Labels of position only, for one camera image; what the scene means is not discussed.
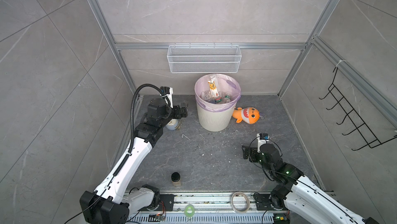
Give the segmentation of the tall clear green-cap bottle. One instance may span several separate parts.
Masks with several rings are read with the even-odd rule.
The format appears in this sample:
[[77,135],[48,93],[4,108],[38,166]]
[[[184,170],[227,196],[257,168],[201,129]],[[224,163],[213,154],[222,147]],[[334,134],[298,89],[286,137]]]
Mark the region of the tall clear green-cap bottle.
[[221,94],[219,93],[219,90],[217,88],[218,86],[218,81],[217,81],[217,76],[216,75],[210,75],[208,79],[208,85],[209,85],[209,91],[211,94],[212,100],[218,104],[221,102]]

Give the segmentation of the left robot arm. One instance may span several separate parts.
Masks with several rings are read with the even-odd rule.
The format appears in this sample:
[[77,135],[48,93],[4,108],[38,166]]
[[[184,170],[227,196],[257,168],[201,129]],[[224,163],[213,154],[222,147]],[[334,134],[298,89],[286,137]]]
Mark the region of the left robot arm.
[[[145,87],[159,93],[147,107],[140,124],[135,124],[136,100]],[[172,120],[187,117],[186,104],[172,102],[173,89],[153,84],[139,86],[132,98],[130,108],[131,139],[111,172],[93,192],[85,191],[80,198],[81,214],[89,224],[125,224],[131,213],[141,209],[156,210],[160,205],[160,190],[143,185],[125,199],[125,191],[145,157],[151,152],[163,134],[163,129]]]

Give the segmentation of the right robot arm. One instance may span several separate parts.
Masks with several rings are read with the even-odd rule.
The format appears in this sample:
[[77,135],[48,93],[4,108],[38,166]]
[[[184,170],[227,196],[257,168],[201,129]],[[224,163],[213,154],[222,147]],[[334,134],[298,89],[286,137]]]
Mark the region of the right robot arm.
[[372,217],[364,218],[340,204],[317,187],[301,170],[282,159],[280,147],[267,133],[251,141],[256,147],[243,145],[243,158],[261,168],[277,186],[269,196],[275,210],[292,211],[312,224],[376,224]]

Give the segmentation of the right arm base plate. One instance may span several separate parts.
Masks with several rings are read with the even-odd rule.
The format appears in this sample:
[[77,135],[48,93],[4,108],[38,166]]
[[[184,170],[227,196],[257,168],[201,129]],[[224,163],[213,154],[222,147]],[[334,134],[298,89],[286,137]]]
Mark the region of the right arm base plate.
[[286,211],[287,208],[284,205],[283,199],[272,194],[253,194],[254,203],[256,209],[259,211]]

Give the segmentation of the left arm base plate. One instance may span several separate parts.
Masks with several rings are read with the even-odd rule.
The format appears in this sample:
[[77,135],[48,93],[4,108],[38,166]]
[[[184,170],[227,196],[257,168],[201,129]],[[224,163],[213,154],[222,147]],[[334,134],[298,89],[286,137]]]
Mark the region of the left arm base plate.
[[166,212],[172,211],[174,207],[174,199],[175,195],[173,194],[161,194],[158,197],[155,197],[154,203],[143,207],[140,211],[163,211],[163,208]]

